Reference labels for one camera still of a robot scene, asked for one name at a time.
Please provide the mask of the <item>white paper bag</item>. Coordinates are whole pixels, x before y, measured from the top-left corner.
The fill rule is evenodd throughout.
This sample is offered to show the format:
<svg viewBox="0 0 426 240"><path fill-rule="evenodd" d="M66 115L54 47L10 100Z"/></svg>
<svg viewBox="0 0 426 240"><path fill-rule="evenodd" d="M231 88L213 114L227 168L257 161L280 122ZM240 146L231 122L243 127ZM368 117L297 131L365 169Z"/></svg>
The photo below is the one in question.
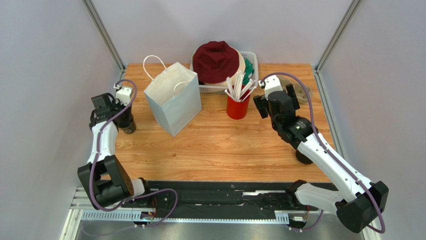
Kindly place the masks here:
<svg viewBox="0 0 426 240"><path fill-rule="evenodd" d="M152 77L143 63L143 70L151 79L144 95L156 122L175 137L201 110L198 74L181 63L166 66Z"/></svg>

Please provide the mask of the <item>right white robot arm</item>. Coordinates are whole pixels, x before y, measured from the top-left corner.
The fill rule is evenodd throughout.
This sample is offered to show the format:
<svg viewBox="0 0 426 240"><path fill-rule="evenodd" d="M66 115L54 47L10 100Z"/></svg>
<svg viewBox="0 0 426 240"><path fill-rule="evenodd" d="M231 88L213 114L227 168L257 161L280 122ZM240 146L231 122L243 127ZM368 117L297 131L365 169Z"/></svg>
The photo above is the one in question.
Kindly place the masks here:
<svg viewBox="0 0 426 240"><path fill-rule="evenodd" d="M304 180L295 181L285 190L290 208L312 206L335 214L351 232L360 233L375 219L382 219L389 188L372 182L348 164L307 119L296 114L300 108L292 85L286 90L266 90L253 97L261 117L269 117L280 138L296 150L303 164L314 163L332 181L336 190L317 187Z"/></svg>

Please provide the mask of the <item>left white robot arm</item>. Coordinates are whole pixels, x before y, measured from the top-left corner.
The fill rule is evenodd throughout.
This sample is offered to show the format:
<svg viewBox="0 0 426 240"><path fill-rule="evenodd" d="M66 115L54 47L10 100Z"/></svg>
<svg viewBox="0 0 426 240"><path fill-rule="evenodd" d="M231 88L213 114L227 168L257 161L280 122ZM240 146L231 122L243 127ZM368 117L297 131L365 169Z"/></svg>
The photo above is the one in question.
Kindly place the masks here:
<svg viewBox="0 0 426 240"><path fill-rule="evenodd" d="M92 150L86 165L78 168L77 176L96 210L113 211L114 204L123 204L147 190L146 181L131 179L115 155L119 130L127 134L136 130L132 115L134 97L133 90L122 88L115 94L103 93L91 98Z"/></svg>

